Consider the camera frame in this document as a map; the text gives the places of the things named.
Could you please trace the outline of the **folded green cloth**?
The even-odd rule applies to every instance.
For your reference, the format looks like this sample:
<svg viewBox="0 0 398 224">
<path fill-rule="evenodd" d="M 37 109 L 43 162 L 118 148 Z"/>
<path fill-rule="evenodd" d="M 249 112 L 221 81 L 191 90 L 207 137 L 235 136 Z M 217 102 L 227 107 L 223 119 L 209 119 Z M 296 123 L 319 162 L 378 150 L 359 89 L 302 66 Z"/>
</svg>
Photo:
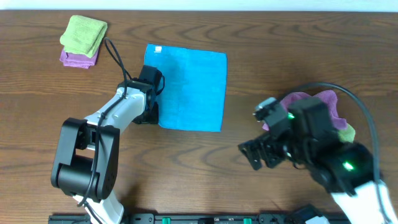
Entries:
<svg viewBox="0 0 398 224">
<path fill-rule="evenodd" d="M 71 16 L 60 43 L 66 53 L 94 57 L 106 33 L 108 24 L 85 16 Z"/>
</svg>

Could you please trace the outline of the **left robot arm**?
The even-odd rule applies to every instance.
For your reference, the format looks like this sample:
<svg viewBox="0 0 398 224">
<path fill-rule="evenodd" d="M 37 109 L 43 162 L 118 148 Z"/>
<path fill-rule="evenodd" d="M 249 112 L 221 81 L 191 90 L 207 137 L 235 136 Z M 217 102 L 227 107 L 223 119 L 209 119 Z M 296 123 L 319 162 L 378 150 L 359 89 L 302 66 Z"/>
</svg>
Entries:
<svg viewBox="0 0 398 224">
<path fill-rule="evenodd" d="M 124 207 L 113 190 L 119 139 L 131 123 L 157 123 L 155 99 L 164 87 L 164 80 L 120 83 L 101 109 L 62 124 L 50 181 L 85 208 L 91 223 L 122 222 Z"/>
</svg>

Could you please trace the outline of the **crumpled green cloth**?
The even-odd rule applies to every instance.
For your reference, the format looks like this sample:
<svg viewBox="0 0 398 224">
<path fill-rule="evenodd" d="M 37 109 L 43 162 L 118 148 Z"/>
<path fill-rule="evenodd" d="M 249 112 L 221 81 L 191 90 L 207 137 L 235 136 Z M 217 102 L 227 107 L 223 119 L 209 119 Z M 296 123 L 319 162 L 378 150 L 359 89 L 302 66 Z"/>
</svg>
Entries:
<svg viewBox="0 0 398 224">
<path fill-rule="evenodd" d="M 355 135 L 356 131 L 350 124 L 347 124 L 346 129 L 340 129 L 338 131 L 339 139 L 342 142 L 354 142 Z"/>
</svg>

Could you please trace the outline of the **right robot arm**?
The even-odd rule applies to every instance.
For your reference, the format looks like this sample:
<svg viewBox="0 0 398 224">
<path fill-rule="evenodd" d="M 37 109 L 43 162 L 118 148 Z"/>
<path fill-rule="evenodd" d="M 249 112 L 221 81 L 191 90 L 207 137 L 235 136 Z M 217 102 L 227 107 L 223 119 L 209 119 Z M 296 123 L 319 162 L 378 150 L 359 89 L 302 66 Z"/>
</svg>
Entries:
<svg viewBox="0 0 398 224">
<path fill-rule="evenodd" d="M 351 223 L 397 223 L 387 185 L 374 176 L 372 154 L 360 143 L 339 139 L 274 140 L 268 136 L 238 146 L 254 170 L 284 160 L 303 165 L 332 196 Z"/>
</svg>

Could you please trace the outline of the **blue microfiber cloth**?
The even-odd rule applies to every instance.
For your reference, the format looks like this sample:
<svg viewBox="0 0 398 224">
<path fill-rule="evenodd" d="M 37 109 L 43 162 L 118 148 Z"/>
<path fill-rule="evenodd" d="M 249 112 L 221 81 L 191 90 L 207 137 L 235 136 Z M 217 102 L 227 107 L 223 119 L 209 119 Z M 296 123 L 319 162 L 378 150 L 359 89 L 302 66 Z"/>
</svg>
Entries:
<svg viewBox="0 0 398 224">
<path fill-rule="evenodd" d="M 157 97 L 161 127 L 221 131 L 228 80 L 226 53 L 148 44 L 144 64 L 165 77 L 164 90 Z"/>
</svg>

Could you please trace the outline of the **folded purple cloth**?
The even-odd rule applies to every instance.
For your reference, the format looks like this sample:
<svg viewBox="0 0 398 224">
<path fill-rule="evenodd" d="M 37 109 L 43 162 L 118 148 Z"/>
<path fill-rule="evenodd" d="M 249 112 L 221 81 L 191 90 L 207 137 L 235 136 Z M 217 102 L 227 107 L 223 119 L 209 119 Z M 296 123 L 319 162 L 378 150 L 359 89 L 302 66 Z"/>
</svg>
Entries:
<svg viewBox="0 0 398 224">
<path fill-rule="evenodd" d="M 97 57 L 98 51 L 95 52 L 94 56 L 87 57 L 83 54 L 67 53 L 66 51 L 64 51 L 64 49 L 62 49 L 60 61 L 66 67 L 89 69 L 91 66 L 94 66 L 96 64 Z"/>
</svg>

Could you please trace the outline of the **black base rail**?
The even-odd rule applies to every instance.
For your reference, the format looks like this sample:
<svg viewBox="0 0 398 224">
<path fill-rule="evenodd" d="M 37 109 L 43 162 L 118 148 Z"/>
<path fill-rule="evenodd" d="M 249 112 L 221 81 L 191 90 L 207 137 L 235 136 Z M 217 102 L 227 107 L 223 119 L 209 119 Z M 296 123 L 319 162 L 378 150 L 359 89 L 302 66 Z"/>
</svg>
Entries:
<svg viewBox="0 0 398 224">
<path fill-rule="evenodd" d="M 91 223 L 89 215 L 50 215 L 48 224 L 83 224 Z M 276 213 L 261 213 L 259 215 L 154 215 L 137 213 L 129 218 L 123 218 L 121 223 L 130 224 L 229 224 L 229 223 L 291 223 L 286 215 Z"/>
</svg>

